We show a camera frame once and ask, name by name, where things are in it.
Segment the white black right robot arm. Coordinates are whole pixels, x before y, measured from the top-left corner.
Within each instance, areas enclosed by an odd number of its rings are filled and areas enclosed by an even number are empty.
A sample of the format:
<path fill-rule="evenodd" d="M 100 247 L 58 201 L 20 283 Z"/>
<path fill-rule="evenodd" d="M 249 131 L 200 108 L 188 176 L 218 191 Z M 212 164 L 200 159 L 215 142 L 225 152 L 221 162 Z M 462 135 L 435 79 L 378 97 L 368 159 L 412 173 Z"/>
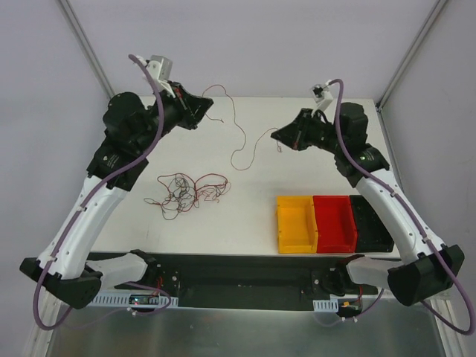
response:
<path fill-rule="evenodd" d="M 333 154 L 337 170 L 370 204 L 393 239 L 400 265 L 351 257 L 335 274 L 336 293 L 352 293 L 361 284 L 389 289 L 404 306 L 412 306 L 449 289 L 465 259 L 458 245 L 446 245 L 413 212 L 385 157 L 367 142 L 368 118 L 363 106 L 343 103 L 339 125 L 302 108 L 271 137 L 290 149 L 317 147 Z"/>

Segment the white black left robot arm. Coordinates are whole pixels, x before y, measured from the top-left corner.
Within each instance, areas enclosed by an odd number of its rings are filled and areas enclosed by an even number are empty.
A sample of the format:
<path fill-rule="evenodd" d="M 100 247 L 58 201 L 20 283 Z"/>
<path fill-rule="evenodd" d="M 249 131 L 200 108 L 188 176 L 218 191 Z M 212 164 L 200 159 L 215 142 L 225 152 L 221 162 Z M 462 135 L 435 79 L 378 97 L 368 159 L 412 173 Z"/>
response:
<path fill-rule="evenodd" d="M 76 206 L 53 242 L 38 256 L 27 257 L 20 270 L 74 309 L 90 304 L 97 293 L 128 282 L 140 289 L 157 280 L 157 260 L 139 249 L 107 260 L 88 256 L 108 218 L 131 191 L 147 160 L 94 187 L 111 173 L 139 158 L 160 128 L 158 107 L 145 106 L 132 92 L 115 95 L 103 116 L 105 139 L 94 154 Z"/>

